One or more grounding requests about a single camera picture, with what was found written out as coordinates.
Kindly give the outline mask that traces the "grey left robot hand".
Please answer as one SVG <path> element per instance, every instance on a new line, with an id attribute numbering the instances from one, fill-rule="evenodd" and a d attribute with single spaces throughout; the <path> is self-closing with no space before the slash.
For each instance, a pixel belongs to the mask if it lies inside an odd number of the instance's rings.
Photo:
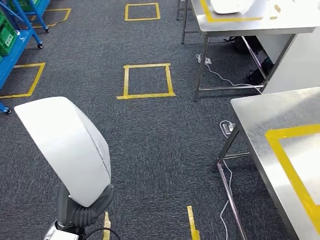
<path id="1" fill-rule="evenodd" d="M 69 196 L 64 184 L 60 185 L 57 204 L 57 222 L 60 226 L 86 228 L 94 224 L 113 198 L 114 186 L 106 187 L 100 196 L 91 206 L 85 207 Z"/>

